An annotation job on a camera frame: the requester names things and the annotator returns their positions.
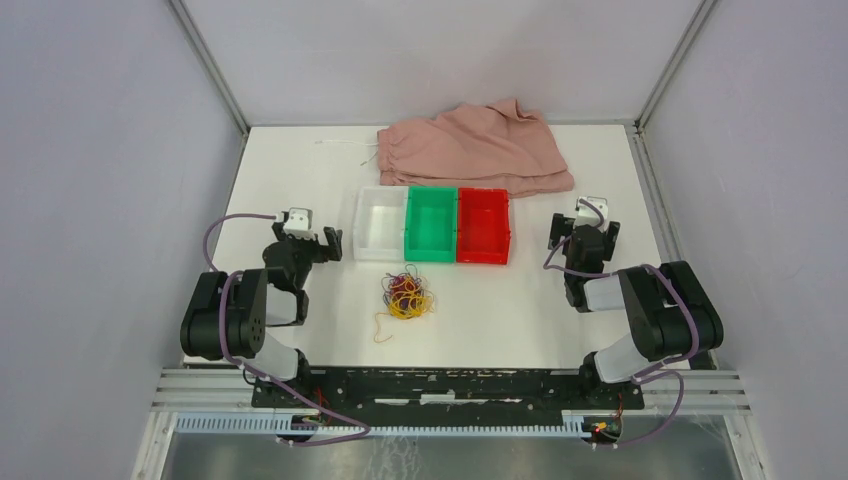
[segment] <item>fabric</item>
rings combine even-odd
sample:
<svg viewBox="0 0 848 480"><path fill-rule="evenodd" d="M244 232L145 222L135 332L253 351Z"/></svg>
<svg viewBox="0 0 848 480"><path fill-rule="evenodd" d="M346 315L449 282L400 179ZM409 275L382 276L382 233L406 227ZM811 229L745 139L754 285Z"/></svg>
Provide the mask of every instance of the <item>fabric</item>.
<svg viewBox="0 0 848 480"><path fill-rule="evenodd" d="M382 185L503 188L514 197L574 188L542 115L516 99L403 120L377 141Z"/></svg>

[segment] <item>metal rod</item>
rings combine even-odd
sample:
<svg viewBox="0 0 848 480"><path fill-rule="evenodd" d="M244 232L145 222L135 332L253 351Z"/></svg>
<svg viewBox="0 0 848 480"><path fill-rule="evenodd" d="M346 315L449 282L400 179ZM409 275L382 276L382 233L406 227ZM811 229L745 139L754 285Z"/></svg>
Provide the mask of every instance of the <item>metal rod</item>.
<svg viewBox="0 0 848 480"><path fill-rule="evenodd" d="M636 163L636 174L639 176L639 183L645 196L645 205L648 207L648 217L651 220L651 227L657 240L660 259L663 262L680 260L682 257L677 232L674 229L668 208L665 206L660 183L654 172L645 141L636 130L635 125L625 126L624 130L627 133L627 141L630 143L630 151Z"/></svg>
<svg viewBox="0 0 848 480"><path fill-rule="evenodd" d="M147 417L147 426L144 429L144 436L141 439L130 478L135 480L162 478L176 423L176 413L153 412Z"/></svg>
<svg viewBox="0 0 848 480"><path fill-rule="evenodd" d="M729 370L680 370L686 396L679 415L749 415L750 406L739 375ZM645 410L627 415L657 415L671 409L677 399L677 382L658 380L645 385ZM168 412L269 412L312 414L309 408L253 408L253 389L235 369L165 369L153 400L152 411ZM572 411L573 415L604 415L608 410Z"/></svg>
<svg viewBox="0 0 848 480"><path fill-rule="evenodd" d="M695 13L692 15L689 25L687 25L686 30L683 31L683 36L680 38L680 41L677 42L677 46L674 48L671 58L668 60L668 63L666 63L659 80L657 80L656 85L654 85L654 89L648 96L648 100L645 102L645 106L642 108L639 118L636 120L636 127L640 132L651 119L651 115L654 113L657 103L660 101L663 94L665 94L669 82L671 82L671 79L674 78L680 64L689 52L689 47L692 46L692 43L701 31L701 27L707 21L707 18L709 18L710 13L713 11L713 7L715 7L717 3L718 0L701 0L698 8L695 9Z"/></svg>
<svg viewBox="0 0 848 480"><path fill-rule="evenodd" d="M756 429L753 417L727 415L724 423L742 480L766 480L769 475L766 474L765 450L758 448L757 439L752 435L751 430Z"/></svg>
<svg viewBox="0 0 848 480"><path fill-rule="evenodd" d="M177 19L177 23L186 35L186 40L191 45L194 54L197 56L197 59L224 101L233 122L236 124L236 128L239 129L242 135L246 135L250 131L250 126L247 124L244 112L241 111L238 102L236 102L232 90L227 85L227 81L224 79L220 68L218 68L218 64L215 62L215 58L209 51L206 41L203 39L203 35L197 29L197 24L195 24L191 13L189 13L188 7L186 7L183 0L167 0L167 2L171 7L174 17Z"/></svg>

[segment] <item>white wall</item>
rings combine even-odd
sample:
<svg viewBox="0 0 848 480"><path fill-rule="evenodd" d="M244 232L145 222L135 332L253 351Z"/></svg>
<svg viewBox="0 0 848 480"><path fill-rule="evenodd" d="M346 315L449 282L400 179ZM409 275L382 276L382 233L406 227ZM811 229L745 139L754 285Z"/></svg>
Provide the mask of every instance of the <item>white wall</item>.
<svg viewBox="0 0 848 480"><path fill-rule="evenodd" d="M648 126L777 479L845 478L848 3L719 2Z"/></svg>
<svg viewBox="0 0 848 480"><path fill-rule="evenodd" d="M239 135L164 1L3 2L0 478L127 478Z"/></svg>
<svg viewBox="0 0 848 480"><path fill-rule="evenodd" d="M634 119L698 0L187 0L253 124L385 124L516 96Z"/></svg>

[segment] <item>rubber band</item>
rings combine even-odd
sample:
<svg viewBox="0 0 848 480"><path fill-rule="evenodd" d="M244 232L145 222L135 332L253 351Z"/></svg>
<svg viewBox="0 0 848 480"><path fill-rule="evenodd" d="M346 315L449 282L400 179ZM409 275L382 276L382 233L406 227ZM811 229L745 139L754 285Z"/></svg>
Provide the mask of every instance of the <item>rubber band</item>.
<svg viewBox="0 0 848 480"><path fill-rule="evenodd" d="M427 289L427 279L418 274L418 267L407 265L404 272L397 275L387 273L381 281L383 287L383 303L386 312L374 314L377 331L374 332L374 343L391 340L394 335L379 339L382 326L380 316L387 315L399 320L411 320L425 313L435 311L436 297Z"/></svg>

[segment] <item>white tabletop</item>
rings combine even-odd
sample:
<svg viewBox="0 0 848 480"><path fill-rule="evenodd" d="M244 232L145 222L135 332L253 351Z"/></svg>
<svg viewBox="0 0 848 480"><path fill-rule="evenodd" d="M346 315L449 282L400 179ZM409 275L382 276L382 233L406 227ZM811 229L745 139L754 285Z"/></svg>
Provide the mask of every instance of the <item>white tabletop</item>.
<svg viewBox="0 0 848 480"><path fill-rule="evenodd" d="M342 261L316 264L306 282L306 324L271 328L270 335L302 350L312 365L576 368L588 352L628 332L623 311L575 311L566 301L562 274L541 268L551 215L572 213L578 195L607 198L610 220L621 222L608 271L660 262L624 128L564 125L551 130L574 175L574 191L512 200L507 266L417 264L436 295L437 311L411 321L381 316L383 333L394 337L374 343L374 314L385 310L380 280L404 268L357 262L350 254L357 192L379 181L376 159L361 165L376 147L319 141L375 143L381 128L251 130L227 213L304 207L314 212L316 232L324 226L345 232ZM323 233L319 237L323 243ZM261 268L261 253L274 241L269 221L230 220L214 263L226 272ZM563 264L564 257L556 261Z"/></svg>

